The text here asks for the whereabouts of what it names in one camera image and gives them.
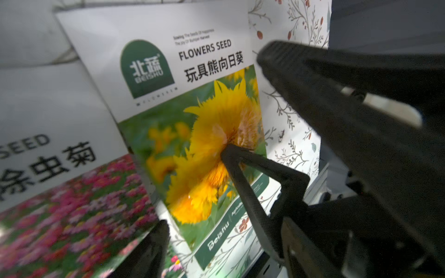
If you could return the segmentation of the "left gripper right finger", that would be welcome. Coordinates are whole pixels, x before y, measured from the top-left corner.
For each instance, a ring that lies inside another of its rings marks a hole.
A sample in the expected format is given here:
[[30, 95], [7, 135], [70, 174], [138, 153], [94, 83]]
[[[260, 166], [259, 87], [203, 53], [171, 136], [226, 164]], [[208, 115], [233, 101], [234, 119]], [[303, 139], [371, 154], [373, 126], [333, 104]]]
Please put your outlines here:
[[[445, 57], [369, 54], [272, 41], [257, 55], [269, 83], [436, 262], [445, 261]], [[414, 107], [414, 127], [342, 94]]]

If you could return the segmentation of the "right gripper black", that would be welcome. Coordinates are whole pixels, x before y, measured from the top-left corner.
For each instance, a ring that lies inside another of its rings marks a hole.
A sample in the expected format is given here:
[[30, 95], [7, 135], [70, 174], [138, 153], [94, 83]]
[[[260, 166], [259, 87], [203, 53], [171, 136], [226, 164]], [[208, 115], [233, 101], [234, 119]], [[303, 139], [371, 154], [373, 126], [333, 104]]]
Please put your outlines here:
[[[310, 177], [228, 145], [221, 153], [264, 251], [291, 278], [442, 278], [445, 207], [413, 202], [395, 215], [372, 196], [306, 204]], [[260, 204], [241, 164], [281, 185], [270, 214]]]

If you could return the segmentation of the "pink flowers white seed packet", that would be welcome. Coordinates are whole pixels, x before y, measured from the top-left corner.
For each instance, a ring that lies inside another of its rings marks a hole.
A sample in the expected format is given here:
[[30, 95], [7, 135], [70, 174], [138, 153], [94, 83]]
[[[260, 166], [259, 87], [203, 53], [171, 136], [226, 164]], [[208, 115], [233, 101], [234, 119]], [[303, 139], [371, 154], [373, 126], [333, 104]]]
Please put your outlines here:
[[3, 278], [105, 278], [157, 219], [81, 63], [1, 71]]

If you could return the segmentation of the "yellow marigold seed packet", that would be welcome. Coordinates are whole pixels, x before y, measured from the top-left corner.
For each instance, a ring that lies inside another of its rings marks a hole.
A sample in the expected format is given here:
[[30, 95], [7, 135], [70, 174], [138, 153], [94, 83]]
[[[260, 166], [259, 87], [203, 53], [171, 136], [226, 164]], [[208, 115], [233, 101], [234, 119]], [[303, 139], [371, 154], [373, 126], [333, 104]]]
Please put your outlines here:
[[254, 232], [221, 153], [266, 154], [245, 2], [73, 9], [57, 19], [165, 204], [189, 276], [240, 276]]

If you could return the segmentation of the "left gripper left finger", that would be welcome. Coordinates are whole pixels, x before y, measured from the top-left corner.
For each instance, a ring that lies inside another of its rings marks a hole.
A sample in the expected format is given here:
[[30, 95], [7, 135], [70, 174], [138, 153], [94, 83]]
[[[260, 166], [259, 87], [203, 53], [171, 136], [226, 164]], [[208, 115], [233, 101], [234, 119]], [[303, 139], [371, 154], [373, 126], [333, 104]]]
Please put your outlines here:
[[169, 237], [168, 223], [161, 220], [108, 278], [160, 278]]

